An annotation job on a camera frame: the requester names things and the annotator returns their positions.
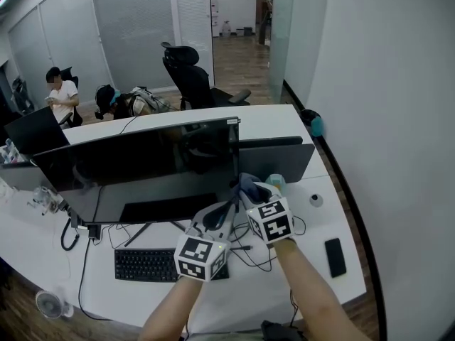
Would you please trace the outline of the small white desk fan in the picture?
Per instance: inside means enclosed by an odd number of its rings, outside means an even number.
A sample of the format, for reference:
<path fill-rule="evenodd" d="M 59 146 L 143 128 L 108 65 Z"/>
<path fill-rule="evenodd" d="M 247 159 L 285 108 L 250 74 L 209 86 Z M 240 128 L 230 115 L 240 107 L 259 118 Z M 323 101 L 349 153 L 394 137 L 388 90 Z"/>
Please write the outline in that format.
<path fill-rule="evenodd" d="M 35 297 L 36 307 L 42 315 L 49 319 L 71 318 L 74 307 L 68 303 L 62 294 L 39 291 Z"/>

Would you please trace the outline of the black keyboard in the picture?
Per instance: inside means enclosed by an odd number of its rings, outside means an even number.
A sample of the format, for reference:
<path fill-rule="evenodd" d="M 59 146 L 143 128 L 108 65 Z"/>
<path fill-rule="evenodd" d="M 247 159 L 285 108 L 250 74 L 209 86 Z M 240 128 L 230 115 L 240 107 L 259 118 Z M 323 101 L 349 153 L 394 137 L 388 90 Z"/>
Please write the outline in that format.
<path fill-rule="evenodd" d="M 175 249 L 116 249 L 115 278 L 123 281 L 175 283 Z"/>

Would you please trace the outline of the dark grey-blue cloth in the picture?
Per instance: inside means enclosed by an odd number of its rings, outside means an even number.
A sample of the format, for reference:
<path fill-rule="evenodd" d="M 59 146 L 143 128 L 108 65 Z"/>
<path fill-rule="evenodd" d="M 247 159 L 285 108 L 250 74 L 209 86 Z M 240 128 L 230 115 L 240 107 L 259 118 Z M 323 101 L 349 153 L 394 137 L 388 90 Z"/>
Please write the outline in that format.
<path fill-rule="evenodd" d="M 254 205 L 269 202 L 272 196 L 271 192 L 256 183 L 262 184 L 258 177 L 249 173 L 241 173 L 232 191 L 235 196 L 241 197 L 243 195 Z"/>

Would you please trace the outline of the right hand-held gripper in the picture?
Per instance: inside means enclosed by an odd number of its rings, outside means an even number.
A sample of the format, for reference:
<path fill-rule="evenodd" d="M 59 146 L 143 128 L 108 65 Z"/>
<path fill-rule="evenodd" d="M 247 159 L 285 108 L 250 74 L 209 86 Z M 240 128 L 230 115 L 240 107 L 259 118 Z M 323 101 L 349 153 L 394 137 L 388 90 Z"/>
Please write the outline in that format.
<path fill-rule="evenodd" d="M 287 199 L 282 197 L 279 188 L 268 183 L 262 184 L 262 191 L 262 198 L 258 192 L 239 191 L 253 233 L 265 244 L 292 237 L 293 214 Z"/>

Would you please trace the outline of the black waist pouch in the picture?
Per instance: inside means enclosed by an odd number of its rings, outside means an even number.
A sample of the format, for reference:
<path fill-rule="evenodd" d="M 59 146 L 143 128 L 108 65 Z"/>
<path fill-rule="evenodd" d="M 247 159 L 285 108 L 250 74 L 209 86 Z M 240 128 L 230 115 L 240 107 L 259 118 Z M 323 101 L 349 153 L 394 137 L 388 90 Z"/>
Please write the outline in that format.
<path fill-rule="evenodd" d="M 308 341 L 303 332 L 295 327 L 264 320 L 261 324 L 264 341 Z"/>

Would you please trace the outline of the clear water bottle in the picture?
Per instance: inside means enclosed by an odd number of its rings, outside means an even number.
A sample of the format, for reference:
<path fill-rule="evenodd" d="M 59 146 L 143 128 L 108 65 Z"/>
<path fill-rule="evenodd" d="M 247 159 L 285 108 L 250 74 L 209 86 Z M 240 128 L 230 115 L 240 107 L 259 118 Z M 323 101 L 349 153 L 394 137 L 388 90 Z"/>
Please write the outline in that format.
<path fill-rule="evenodd" d="M 54 193 L 46 187 L 37 187 L 33 191 L 33 204 L 41 209 L 42 216 L 47 213 L 55 214 L 58 211 L 59 202 Z"/>

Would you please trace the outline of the person's right forearm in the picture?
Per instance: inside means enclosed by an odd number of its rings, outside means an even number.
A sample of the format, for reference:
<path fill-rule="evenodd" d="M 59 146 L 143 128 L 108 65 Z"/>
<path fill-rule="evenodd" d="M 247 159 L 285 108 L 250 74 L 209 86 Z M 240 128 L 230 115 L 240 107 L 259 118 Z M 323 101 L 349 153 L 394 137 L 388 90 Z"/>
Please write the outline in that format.
<path fill-rule="evenodd" d="M 353 324 L 331 287 L 292 239 L 280 240 L 273 246 L 315 341 L 372 341 Z"/>

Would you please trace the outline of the person's left forearm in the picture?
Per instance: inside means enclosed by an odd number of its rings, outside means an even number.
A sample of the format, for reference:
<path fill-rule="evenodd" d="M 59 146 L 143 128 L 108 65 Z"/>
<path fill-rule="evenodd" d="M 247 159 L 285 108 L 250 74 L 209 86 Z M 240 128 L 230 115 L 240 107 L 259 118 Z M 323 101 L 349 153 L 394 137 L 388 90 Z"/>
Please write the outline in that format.
<path fill-rule="evenodd" d="M 181 277 L 145 322 L 138 341 L 179 341 L 203 282 Z"/>

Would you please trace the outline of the black desktop box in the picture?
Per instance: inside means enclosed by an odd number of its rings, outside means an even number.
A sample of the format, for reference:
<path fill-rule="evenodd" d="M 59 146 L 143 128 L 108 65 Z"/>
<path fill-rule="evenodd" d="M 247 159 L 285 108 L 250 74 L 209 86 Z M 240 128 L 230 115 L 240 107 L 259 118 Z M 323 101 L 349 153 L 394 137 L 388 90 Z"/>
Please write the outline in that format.
<path fill-rule="evenodd" d="M 74 229 L 83 229 L 87 230 L 87 224 L 84 222 L 84 220 L 72 209 L 68 208 L 67 214 L 70 218 L 70 226 Z"/>

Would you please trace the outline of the black office chair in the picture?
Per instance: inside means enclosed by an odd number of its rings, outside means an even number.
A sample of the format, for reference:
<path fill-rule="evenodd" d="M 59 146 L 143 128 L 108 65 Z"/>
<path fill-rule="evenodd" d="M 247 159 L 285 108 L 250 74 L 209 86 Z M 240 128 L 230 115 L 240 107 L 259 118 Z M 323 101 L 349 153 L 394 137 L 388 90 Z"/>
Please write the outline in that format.
<path fill-rule="evenodd" d="M 162 42 L 165 49 L 163 64 L 181 93 L 181 110 L 213 107 L 249 106 L 250 90 L 236 95 L 211 87 L 208 73 L 196 64 L 198 52 L 190 46 L 174 46 Z"/>
<path fill-rule="evenodd" d="M 73 76 L 73 74 L 71 73 L 71 70 L 72 70 L 72 67 L 68 67 L 68 68 L 60 71 L 62 80 L 63 81 L 69 81 L 70 80 L 70 81 L 72 81 L 75 84 L 76 88 L 78 88 L 78 86 L 79 86 L 79 78 L 77 76 Z M 71 127 L 81 126 L 82 125 L 83 120 L 82 120 L 82 117 L 79 115 L 76 107 L 74 107 L 73 115 L 69 119 L 68 123 L 69 123 L 69 125 Z"/>

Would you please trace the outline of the black monitor with white sticker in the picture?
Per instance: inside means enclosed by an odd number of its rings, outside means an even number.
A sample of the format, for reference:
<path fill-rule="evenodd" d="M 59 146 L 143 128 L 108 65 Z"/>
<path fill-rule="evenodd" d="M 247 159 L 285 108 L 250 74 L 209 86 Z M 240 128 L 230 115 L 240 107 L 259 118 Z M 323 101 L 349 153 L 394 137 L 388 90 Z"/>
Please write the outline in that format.
<path fill-rule="evenodd" d="M 40 153 L 33 162 L 83 225 L 190 220 L 230 198 L 236 117 L 121 133 Z"/>

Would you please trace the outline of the grey desk divider panel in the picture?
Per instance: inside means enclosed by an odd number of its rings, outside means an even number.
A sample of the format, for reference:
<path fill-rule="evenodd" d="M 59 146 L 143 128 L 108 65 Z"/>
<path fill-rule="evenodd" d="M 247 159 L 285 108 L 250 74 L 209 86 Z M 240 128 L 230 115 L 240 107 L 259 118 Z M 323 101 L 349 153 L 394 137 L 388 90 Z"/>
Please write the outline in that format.
<path fill-rule="evenodd" d="M 241 148 L 239 172 L 253 175 L 262 182 L 277 174 L 286 183 L 296 183 L 302 179 L 314 151 L 313 144 Z"/>

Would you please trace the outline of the white water dispenser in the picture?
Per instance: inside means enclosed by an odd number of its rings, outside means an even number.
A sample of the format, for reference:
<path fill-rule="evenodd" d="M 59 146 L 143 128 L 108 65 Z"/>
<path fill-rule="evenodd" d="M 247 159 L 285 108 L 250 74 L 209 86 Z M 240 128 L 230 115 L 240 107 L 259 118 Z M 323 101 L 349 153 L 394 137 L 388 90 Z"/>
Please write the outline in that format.
<path fill-rule="evenodd" d="M 219 9 L 218 9 L 218 0 L 211 0 L 211 24 L 212 24 L 212 34 L 213 37 L 220 36 L 220 27 L 218 24 L 219 18 Z"/>

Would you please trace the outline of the person's light shirt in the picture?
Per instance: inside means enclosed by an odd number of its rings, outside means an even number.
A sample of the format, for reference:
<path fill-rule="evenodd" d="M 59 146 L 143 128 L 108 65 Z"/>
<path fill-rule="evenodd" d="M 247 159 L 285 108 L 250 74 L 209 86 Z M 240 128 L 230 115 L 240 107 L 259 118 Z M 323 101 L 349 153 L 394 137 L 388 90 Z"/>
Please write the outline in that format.
<path fill-rule="evenodd" d="M 263 334 L 253 332 L 225 332 L 213 334 L 192 334 L 184 341 L 264 341 Z"/>

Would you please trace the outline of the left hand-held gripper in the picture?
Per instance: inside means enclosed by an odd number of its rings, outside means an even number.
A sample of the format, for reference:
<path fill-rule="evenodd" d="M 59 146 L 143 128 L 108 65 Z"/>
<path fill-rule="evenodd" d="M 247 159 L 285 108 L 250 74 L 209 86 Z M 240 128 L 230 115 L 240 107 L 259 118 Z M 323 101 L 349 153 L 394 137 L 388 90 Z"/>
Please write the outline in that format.
<path fill-rule="evenodd" d="M 232 201 L 218 202 L 198 211 L 192 225 L 183 228 L 174 252 L 179 276 L 210 282 L 227 266 L 229 237 L 238 213 Z"/>

